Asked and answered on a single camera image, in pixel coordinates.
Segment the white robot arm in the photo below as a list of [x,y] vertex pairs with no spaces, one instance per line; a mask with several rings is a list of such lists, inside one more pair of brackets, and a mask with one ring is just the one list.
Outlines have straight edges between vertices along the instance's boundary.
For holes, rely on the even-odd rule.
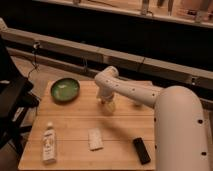
[[107,102],[118,93],[154,109],[156,171],[211,171],[199,97],[183,86],[143,85],[118,75],[114,66],[95,75],[97,97]]

